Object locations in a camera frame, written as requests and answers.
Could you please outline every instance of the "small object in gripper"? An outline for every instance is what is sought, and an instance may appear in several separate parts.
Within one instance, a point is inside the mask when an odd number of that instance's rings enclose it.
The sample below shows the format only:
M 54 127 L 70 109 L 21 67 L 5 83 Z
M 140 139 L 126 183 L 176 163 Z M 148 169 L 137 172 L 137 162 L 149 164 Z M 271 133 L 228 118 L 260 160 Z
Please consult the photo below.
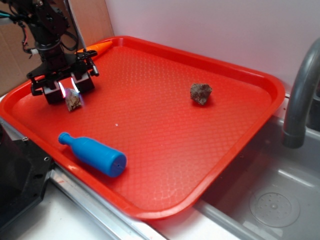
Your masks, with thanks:
M 65 89 L 65 104 L 69 110 L 69 112 L 75 110 L 76 108 L 81 107 L 81 100 L 79 93 L 76 90 L 71 88 Z
M 200 105 L 205 105 L 212 88 L 207 83 L 194 83 L 190 89 L 191 99 Z

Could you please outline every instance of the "gray faucet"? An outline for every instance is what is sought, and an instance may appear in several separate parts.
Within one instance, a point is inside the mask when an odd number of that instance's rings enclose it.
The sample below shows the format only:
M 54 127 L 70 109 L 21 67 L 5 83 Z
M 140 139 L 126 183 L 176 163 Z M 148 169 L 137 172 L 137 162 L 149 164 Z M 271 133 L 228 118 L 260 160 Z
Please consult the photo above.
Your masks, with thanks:
M 304 144 L 306 126 L 320 131 L 320 38 L 310 47 L 296 76 L 282 128 L 282 144 Z

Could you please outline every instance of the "sink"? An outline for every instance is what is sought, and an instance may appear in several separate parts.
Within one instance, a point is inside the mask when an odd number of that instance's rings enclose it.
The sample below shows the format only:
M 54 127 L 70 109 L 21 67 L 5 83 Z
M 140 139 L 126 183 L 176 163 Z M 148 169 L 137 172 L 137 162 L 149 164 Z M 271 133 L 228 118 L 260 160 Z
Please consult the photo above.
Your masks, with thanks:
M 282 125 L 273 116 L 195 206 L 240 239 L 320 239 L 320 132 L 290 149 Z

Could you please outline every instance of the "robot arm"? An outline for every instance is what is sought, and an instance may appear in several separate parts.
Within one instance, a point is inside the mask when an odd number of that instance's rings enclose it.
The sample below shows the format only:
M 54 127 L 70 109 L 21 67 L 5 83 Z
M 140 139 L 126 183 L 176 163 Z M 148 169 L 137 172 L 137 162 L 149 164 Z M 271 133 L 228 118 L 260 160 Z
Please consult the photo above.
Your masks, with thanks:
M 63 100 L 59 81 L 72 77 L 76 87 L 81 93 L 94 88 L 91 76 L 98 76 L 99 72 L 91 57 L 96 51 L 81 53 L 65 53 L 64 49 L 78 48 L 78 38 L 68 32 L 70 27 L 68 19 L 50 3 L 52 0 L 0 0 L 9 4 L 11 13 L 0 12 L 2 18 L 9 18 L 22 27 L 25 38 L 22 41 L 23 50 L 32 54 L 39 53 L 42 64 L 29 72 L 27 78 L 31 80 L 32 95 L 44 94 L 49 104 Z M 35 40 L 35 49 L 26 48 L 26 24 Z M 62 35 L 68 35 L 75 40 L 71 49 L 62 41 Z

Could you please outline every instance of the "blue bottle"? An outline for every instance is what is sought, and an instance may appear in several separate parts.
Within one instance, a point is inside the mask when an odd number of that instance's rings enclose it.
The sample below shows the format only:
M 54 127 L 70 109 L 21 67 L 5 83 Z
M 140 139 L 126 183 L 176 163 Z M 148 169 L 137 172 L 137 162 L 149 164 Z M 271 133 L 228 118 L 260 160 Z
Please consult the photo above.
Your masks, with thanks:
M 89 137 L 71 137 L 63 132 L 59 135 L 59 143 L 71 147 L 74 155 L 82 162 L 98 169 L 110 177 L 119 176 L 126 167 L 126 156 Z

